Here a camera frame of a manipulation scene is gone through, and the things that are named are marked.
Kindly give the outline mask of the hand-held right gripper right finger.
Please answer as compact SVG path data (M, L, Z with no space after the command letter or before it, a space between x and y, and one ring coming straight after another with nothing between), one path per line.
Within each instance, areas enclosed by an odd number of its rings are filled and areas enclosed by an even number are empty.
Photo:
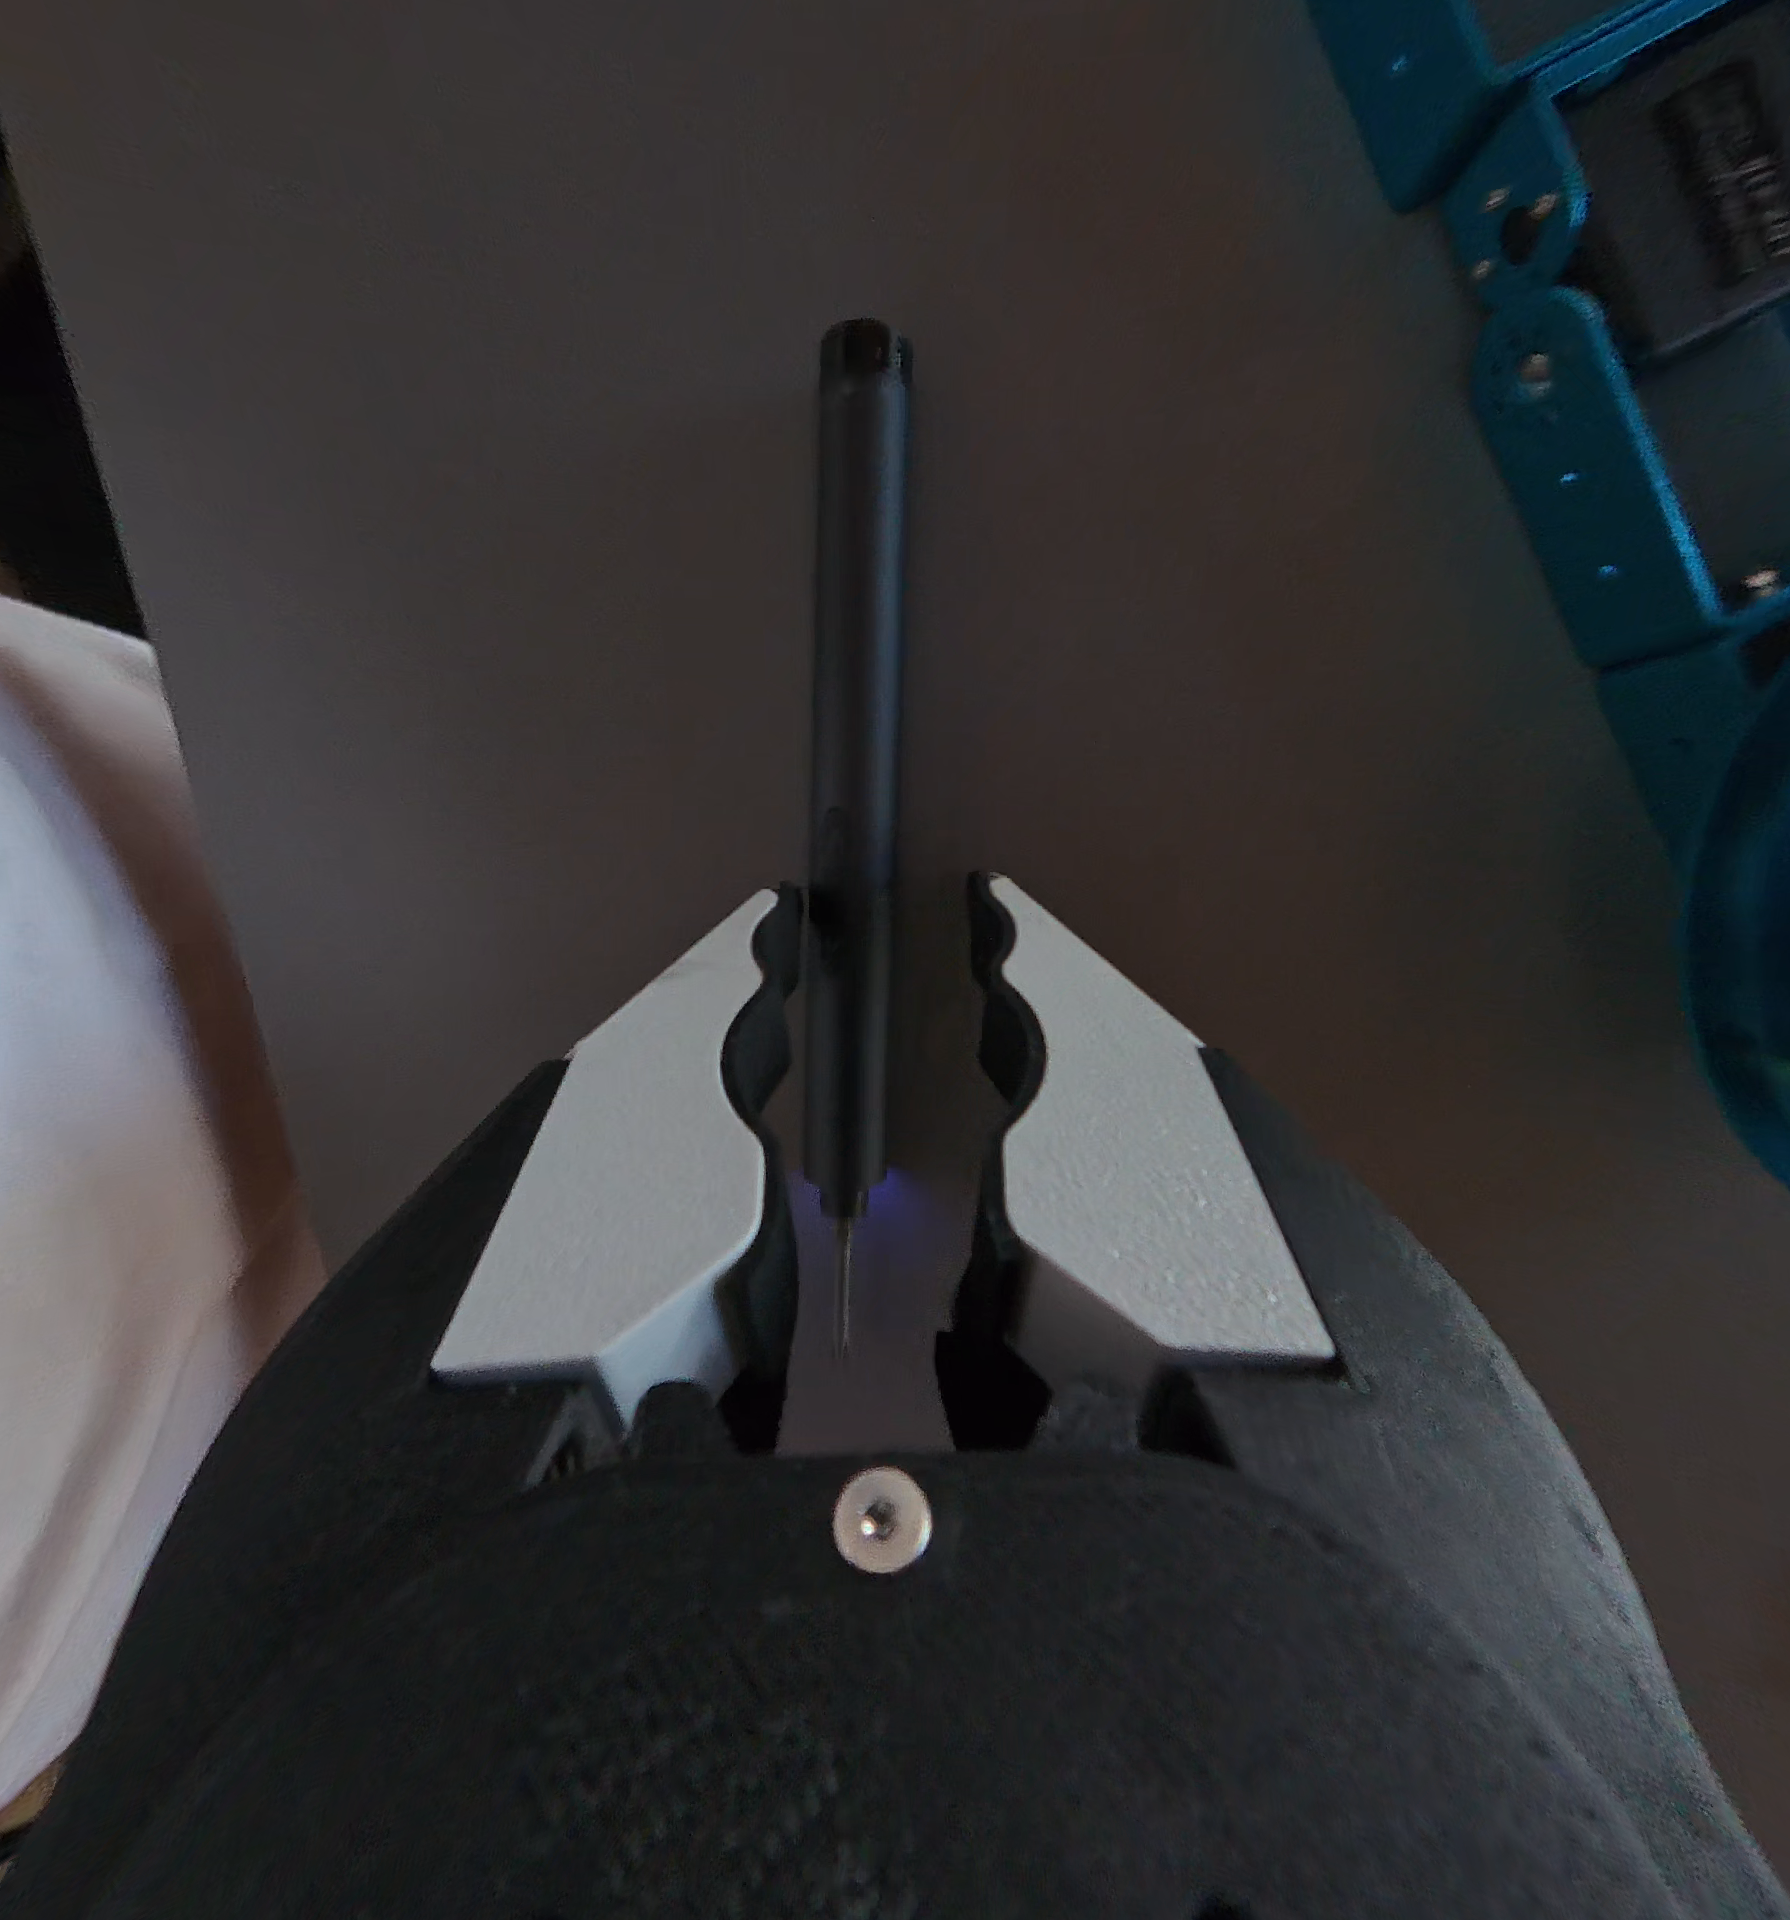
M978 1065L999 1116L936 1336L959 1452L1020 1452L1062 1400L1166 1426L1200 1374L1340 1374L1209 1048L1012 878L965 887Z

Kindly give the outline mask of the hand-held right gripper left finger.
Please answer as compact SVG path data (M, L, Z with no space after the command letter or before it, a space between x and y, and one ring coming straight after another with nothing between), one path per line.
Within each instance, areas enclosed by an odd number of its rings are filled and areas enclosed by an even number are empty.
M430 1355L451 1386L574 1381L624 1431L655 1386L779 1423L795 1233L764 1108L790 1067L794 887L750 895L571 1045Z

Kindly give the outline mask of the black electric screwdriver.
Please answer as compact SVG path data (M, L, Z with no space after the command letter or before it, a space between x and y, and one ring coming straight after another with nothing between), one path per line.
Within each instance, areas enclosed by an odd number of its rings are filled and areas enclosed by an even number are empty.
M833 1352L886 1173L908 657L911 347L833 324L819 353L804 1158L833 1237Z

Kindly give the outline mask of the blue toy robot arm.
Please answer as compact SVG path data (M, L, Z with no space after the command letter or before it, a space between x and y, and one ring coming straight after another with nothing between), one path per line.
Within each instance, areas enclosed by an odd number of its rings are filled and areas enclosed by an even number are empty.
M1790 2L1309 3L1678 875L1731 1132L1790 1188Z

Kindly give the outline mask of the dark grey desk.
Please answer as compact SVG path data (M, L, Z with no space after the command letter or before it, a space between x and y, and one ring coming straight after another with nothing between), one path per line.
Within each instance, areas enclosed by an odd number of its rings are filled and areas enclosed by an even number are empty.
M881 318L900 1178L788 1445L946 1437L997 870L1485 1311L1790 1890L1790 1191L1303 3L0 3L0 117L331 1260L804 873Z

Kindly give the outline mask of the person's white shirt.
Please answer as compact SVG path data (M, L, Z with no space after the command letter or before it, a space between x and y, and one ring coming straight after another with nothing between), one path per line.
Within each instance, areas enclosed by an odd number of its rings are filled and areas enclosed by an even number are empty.
M0 596L0 1826L326 1275L159 660Z

